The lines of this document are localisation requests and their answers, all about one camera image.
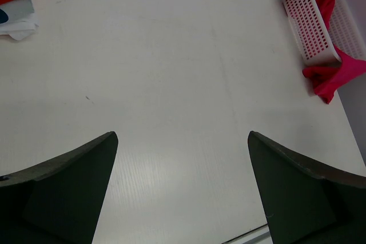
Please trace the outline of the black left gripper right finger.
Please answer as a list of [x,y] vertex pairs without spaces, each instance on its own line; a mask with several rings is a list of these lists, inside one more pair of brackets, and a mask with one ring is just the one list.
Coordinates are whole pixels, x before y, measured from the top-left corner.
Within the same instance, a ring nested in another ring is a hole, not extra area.
[[365,243],[365,177],[255,131],[248,149],[273,243]]

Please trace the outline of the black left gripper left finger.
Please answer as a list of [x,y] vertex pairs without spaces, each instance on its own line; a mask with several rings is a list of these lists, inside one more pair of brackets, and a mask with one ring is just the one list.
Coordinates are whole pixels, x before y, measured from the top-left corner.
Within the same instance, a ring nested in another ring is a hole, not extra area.
[[111,131],[1,176],[1,243],[92,243],[117,147]]

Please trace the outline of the crimson pink t-shirt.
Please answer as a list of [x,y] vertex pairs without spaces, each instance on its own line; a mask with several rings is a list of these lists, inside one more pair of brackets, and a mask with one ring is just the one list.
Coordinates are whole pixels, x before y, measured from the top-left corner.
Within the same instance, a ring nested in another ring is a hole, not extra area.
[[[336,0],[316,0],[326,28],[335,6]],[[313,91],[326,104],[334,97],[335,91],[342,85],[365,73],[365,60],[355,59],[335,47],[341,58],[339,67],[310,66],[302,70],[303,76],[310,80]]]

